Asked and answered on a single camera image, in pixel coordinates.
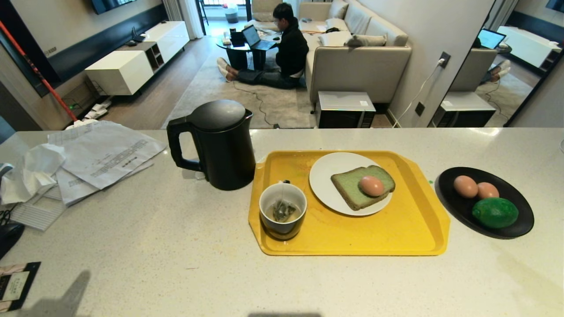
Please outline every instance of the mouse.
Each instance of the mouse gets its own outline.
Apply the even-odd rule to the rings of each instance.
[[[24,233],[24,229],[25,226],[20,223],[9,223],[0,226],[0,259],[16,244]]]

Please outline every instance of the cable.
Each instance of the cable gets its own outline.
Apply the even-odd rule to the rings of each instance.
[[[431,79],[431,77],[435,74],[435,72],[437,71],[437,69],[439,68],[440,65],[442,65],[442,63],[444,63],[444,59],[439,59],[439,61],[437,62],[437,65],[435,66],[435,69],[433,69],[433,72],[431,73],[431,75],[429,75],[429,77],[427,77],[427,79],[425,79],[425,81],[423,82],[423,85],[421,85],[421,88],[419,89],[419,92],[417,93],[417,95],[415,95],[415,97],[413,97],[413,100],[411,100],[411,102],[409,103],[409,105],[407,106],[406,110],[402,113],[401,116],[399,116],[399,118],[395,121],[394,125],[392,126],[392,128],[395,128],[395,126],[399,123],[399,120],[402,119],[403,115],[407,113],[407,111],[411,108],[411,105],[413,104],[413,102],[415,101],[415,99],[417,99],[417,97],[419,96],[419,94],[421,93],[421,91],[423,90],[423,87],[425,87],[425,84],[427,83],[427,81],[429,79]]]
[[[11,209],[6,209],[0,212],[0,226],[4,226],[10,222],[10,216],[12,216],[12,210],[16,208],[17,204],[12,206]]]
[[[244,91],[244,92],[246,92],[246,93],[253,94],[254,97],[257,98],[257,100],[259,100],[259,101],[261,102],[261,104],[258,106],[258,110],[259,110],[260,112],[262,112],[262,113],[265,115],[265,122],[266,122],[268,125],[271,125],[271,126],[274,127],[274,125],[273,125],[272,123],[270,123],[270,122],[266,119],[266,112],[264,112],[264,111],[262,110],[262,104],[265,103],[265,102],[264,102],[264,100],[262,100],[261,98],[258,97],[258,94],[257,94],[257,93],[255,93],[254,91],[248,91],[248,90],[244,90],[244,89],[241,89],[241,88],[237,88],[237,86],[235,86],[235,81],[233,81],[233,88],[235,88],[236,90],[240,90],[240,91]]]
[[[498,90],[499,86],[501,86],[501,78],[499,78],[499,80],[497,81],[497,87],[494,90],[492,90],[488,93],[485,93],[485,96],[488,96],[488,100],[486,100],[486,102],[490,103],[490,104],[494,104],[495,105],[494,107],[496,108],[496,110],[499,111],[499,115],[504,117],[506,119],[506,122],[507,122],[507,121],[509,121],[509,118],[501,112],[501,107],[497,104],[497,102],[491,101],[492,95],[490,95],[490,94],[493,93],[494,91]]]

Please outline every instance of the green lime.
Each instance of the green lime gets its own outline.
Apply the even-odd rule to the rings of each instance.
[[[472,215],[484,226],[500,229],[511,226],[517,220],[519,210],[507,199],[490,197],[477,202]]]

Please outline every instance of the gray rug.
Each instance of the gray rug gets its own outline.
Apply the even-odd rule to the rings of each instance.
[[[531,86],[511,74],[505,75],[500,80],[499,87],[497,83],[493,82],[479,86],[476,94],[485,101],[489,100],[490,105],[497,109],[486,126],[502,127],[531,93],[531,90]]]
[[[277,49],[268,51],[265,69],[276,67],[276,53]],[[251,54],[247,55],[249,65],[252,65]],[[215,62],[219,56],[228,60],[225,50],[219,47],[214,48],[192,83],[180,97],[162,129],[166,129],[170,120],[187,116],[196,107],[218,99],[235,100],[251,110],[254,113],[250,123],[251,129],[272,129],[274,124],[279,124],[282,129],[312,128],[315,126],[315,116],[310,114],[312,105],[305,86],[293,90],[283,90],[247,85],[237,81],[226,82],[219,73]],[[264,101],[262,105],[257,97]]]

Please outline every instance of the black kettle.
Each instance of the black kettle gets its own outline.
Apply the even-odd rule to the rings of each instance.
[[[180,168],[201,171],[206,180],[224,191],[246,186],[254,178],[254,153],[249,126],[253,113],[233,100],[205,103],[166,127],[170,154]],[[180,133],[190,132],[199,161],[186,160]]]

